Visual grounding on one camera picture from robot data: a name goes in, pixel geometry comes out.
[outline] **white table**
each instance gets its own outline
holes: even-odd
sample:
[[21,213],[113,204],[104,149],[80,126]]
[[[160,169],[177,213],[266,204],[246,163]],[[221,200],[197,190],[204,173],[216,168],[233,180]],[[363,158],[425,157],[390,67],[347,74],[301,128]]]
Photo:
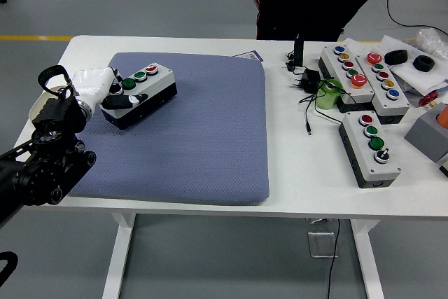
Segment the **white table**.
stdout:
[[[304,65],[318,69],[323,46],[305,43]],[[448,218],[448,181],[439,166],[403,139],[426,108],[411,108],[399,125],[385,125],[393,143],[401,175],[388,188],[360,189],[351,170],[338,125],[309,110],[313,134],[305,129],[305,96],[290,88],[296,76],[285,67],[289,41],[175,39],[117,36],[77,36],[69,43],[60,64],[70,75],[80,69],[107,67],[119,52],[158,52],[204,55],[238,55],[250,50],[264,59],[266,76],[267,148],[270,197],[255,206],[216,206],[135,200],[66,197],[45,209],[111,212],[119,223],[103,298],[117,298],[135,214],[202,214],[280,216],[298,218],[349,218],[358,249],[367,295],[384,298],[368,236],[382,219]],[[52,80],[51,85],[62,84]],[[337,109],[329,112],[342,119]],[[17,144],[29,139],[32,124],[25,125]]]

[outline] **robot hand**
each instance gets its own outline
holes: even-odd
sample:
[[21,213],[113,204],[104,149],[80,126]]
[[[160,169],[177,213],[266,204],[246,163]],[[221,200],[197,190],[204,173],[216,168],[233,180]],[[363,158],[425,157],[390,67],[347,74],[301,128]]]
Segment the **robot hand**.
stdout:
[[[49,89],[48,81],[60,75],[66,86]],[[86,151],[76,134],[84,130],[116,78],[120,82],[116,69],[103,68],[77,71],[71,80],[62,66],[39,75],[38,83],[51,96],[42,95],[45,104],[30,113],[35,127],[31,140],[0,155],[0,228],[24,204],[58,204],[93,166],[95,153]],[[28,159],[19,161],[26,152]]]

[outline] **blue pad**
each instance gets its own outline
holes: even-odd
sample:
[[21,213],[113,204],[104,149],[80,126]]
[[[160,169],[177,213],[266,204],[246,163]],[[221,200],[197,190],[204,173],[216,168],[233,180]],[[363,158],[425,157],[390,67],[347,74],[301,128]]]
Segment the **blue pad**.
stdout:
[[178,94],[126,130],[98,107],[79,138],[97,163],[72,196],[256,204],[269,196],[265,74],[258,60],[118,53],[126,78],[150,63],[174,72]]

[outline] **orange object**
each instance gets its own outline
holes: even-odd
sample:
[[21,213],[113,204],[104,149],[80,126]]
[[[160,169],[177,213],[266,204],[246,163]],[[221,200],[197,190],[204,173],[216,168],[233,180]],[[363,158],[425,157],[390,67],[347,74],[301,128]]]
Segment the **orange object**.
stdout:
[[448,106],[436,117],[436,120],[440,126],[448,129]]

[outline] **emergency stop button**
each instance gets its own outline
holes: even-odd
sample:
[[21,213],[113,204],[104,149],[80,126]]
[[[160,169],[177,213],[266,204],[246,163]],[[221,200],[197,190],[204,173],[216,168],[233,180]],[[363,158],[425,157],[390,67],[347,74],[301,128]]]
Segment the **emergency stop button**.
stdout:
[[367,54],[367,63],[373,66],[376,63],[380,63],[383,60],[383,57],[378,53],[368,53]]
[[367,78],[361,74],[354,74],[350,81],[353,88],[361,89],[367,83]]

